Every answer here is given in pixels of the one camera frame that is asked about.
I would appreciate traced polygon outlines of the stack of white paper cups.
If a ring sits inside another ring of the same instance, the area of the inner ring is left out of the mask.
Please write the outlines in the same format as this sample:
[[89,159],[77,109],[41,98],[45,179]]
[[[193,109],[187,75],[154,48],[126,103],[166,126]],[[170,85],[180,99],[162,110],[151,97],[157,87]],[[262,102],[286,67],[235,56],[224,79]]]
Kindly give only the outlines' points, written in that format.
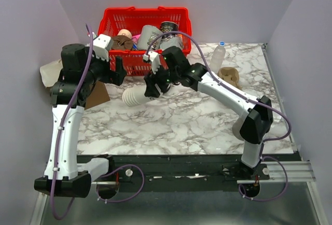
[[155,100],[154,97],[145,96],[145,86],[134,86],[124,90],[122,101],[129,107],[140,106]]

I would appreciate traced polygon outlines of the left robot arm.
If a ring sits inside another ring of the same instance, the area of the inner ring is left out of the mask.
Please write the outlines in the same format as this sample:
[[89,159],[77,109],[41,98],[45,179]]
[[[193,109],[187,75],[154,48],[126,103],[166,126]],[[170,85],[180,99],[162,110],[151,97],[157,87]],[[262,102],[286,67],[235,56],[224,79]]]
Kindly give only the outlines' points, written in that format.
[[85,198],[97,178],[114,177],[114,161],[110,156],[94,156],[77,164],[78,132],[91,87],[97,82],[120,86],[127,74],[120,56],[115,69],[97,54],[97,47],[83,44],[65,45],[61,51],[63,68],[51,87],[53,131],[50,154],[42,177],[34,189],[47,195]]

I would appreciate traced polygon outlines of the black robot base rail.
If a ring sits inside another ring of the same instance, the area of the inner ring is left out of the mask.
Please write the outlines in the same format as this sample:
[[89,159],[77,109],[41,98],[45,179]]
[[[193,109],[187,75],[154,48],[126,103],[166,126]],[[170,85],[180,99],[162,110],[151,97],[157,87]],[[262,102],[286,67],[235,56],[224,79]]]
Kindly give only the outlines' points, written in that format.
[[249,172],[244,169],[239,154],[210,155],[116,155],[113,169],[134,164],[132,176],[119,170],[119,189],[124,193],[137,192],[189,192],[235,191],[237,182],[270,180],[262,169]]

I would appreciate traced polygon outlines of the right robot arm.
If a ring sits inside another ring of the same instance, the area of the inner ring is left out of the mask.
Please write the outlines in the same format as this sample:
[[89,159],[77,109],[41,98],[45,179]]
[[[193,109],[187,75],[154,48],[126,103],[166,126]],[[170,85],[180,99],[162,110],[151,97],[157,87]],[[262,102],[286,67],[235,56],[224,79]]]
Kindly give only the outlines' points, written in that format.
[[244,139],[244,149],[239,165],[239,174],[251,179],[257,174],[261,162],[263,140],[273,123],[271,100],[256,98],[210,73],[201,63],[190,64],[180,48],[172,46],[162,52],[168,66],[167,83],[180,83],[197,92],[206,94],[233,110],[241,120],[239,129]]

